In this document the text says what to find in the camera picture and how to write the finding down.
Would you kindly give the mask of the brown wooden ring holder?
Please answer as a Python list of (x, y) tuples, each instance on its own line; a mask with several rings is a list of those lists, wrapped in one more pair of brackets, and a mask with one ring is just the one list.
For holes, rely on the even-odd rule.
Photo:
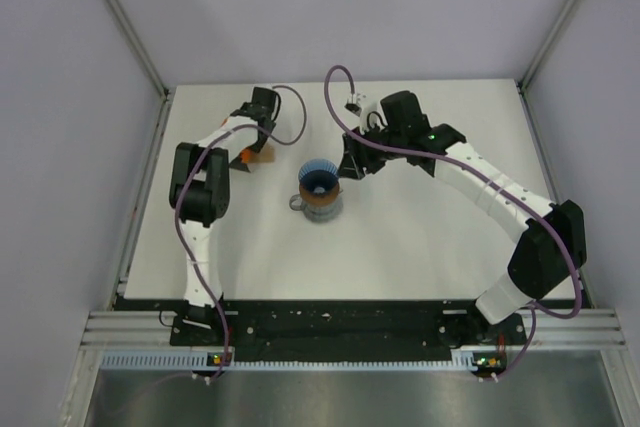
[(333, 204), (341, 193), (340, 183), (303, 183), (299, 184), (299, 195), (306, 204), (325, 207)]

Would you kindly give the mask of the blue glass dripper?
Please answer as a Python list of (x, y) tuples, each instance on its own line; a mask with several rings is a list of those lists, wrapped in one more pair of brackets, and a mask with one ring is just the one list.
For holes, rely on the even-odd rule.
[(298, 172), (299, 186), (310, 194), (328, 194), (339, 185), (338, 168), (330, 160), (316, 158), (305, 162)]

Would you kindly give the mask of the orange filter package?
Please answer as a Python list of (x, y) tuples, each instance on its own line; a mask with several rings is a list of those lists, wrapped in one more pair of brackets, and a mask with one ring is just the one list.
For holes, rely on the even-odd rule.
[(256, 142), (257, 131), (256, 122), (244, 116), (229, 116), (223, 127), (229, 134), (221, 146), (228, 151), (229, 167), (249, 171), (248, 154), (246, 151)]

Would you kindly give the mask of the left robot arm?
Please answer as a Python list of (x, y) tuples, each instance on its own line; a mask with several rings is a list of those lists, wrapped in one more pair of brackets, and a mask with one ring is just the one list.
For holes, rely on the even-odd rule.
[(255, 87), (251, 99), (212, 133), (176, 146), (169, 204), (186, 255), (184, 299), (192, 306), (213, 307), (223, 295), (218, 267), (210, 258), (210, 239), (215, 222), (230, 204), (231, 167), (233, 163), (246, 164), (244, 152), (262, 151), (276, 126), (280, 107), (276, 91)]

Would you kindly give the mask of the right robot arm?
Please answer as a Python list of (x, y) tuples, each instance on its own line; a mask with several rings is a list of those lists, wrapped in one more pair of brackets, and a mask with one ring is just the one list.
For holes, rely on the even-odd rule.
[(487, 343), (503, 320), (541, 300), (565, 279), (575, 300), (567, 318), (582, 306), (579, 268), (586, 261), (584, 214), (574, 202), (557, 204), (521, 186), (489, 163), (448, 124), (433, 125), (417, 96), (400, 91), (367, 102), (352, 91), (345, 105), (359, 124), (343, 134), (343, 178), (360, 180), (393, 159), (404, 159), (449, 185), (493, 219), (514, 242), (507, 270), (475, 301), (467, 317), (469, 335)]

